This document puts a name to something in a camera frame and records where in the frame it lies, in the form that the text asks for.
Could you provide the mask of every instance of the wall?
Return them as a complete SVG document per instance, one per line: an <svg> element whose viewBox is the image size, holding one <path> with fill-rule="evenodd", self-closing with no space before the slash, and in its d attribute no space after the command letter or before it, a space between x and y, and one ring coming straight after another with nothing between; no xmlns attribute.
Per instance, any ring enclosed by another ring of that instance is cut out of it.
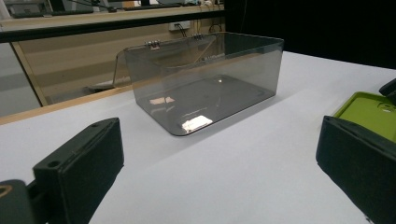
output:
<svg viewBox="0 0 396 224"><path fill-rule="evenodd" d="M40 107L9 44L0 44L0 117Z"/></svg>

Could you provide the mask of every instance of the screw hole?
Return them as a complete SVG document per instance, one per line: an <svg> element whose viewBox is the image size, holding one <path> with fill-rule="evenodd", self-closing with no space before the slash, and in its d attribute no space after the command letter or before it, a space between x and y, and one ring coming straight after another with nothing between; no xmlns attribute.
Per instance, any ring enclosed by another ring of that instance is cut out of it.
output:
<svg viewBox="0 0 396 224"><path fill-rule="evenodd" d="M396 112L396 106L394 105L389 105L389 104L385 104L385 103L381 103L378 105L378 108L380 110L382 110L382 112L385 113L393 113Z"/></svg>
<svg viewBox="0 0 396 224"><path fill-rule="evenodd" d="M59 161L52 161L48 164L48 167L53 168L55 166L58 166L60 164Z"/></svg>

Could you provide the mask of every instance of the white table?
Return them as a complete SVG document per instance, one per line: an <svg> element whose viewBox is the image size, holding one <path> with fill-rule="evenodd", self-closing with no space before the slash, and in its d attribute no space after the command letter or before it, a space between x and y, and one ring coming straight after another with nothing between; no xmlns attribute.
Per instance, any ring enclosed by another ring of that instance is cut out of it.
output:
<svg viewBox="0 0 396 224"><path fill-rule="evenodd" d="M396 71L284 52L277 94L174 137L131 91L0 126L0 179L32 167L86 126L120 118L125 166L92 223L367 223L317 165L324 115Z"/></svg>

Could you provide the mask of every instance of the lime green tray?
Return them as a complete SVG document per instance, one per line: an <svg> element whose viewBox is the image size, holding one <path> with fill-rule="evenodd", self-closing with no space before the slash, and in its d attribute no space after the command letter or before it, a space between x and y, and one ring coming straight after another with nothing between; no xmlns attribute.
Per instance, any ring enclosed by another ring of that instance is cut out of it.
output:
<svg viewBox="0 0 396 224"><path fill-rule="evenodd" d="M386 97L358 91L334 114L396 143L396 105Z"/></svg>

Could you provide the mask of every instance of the transparent plastic box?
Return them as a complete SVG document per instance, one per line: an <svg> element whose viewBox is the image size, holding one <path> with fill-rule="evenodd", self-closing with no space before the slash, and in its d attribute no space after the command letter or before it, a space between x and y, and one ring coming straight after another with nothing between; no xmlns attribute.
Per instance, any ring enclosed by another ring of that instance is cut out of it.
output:
<svg viewBox="0 0 396 224"><path fill-rule="evenodd" d="M274 96L283 42L232 33L148 42L119 53L114 83L130 79L137 104L186 135Z"/></svg>

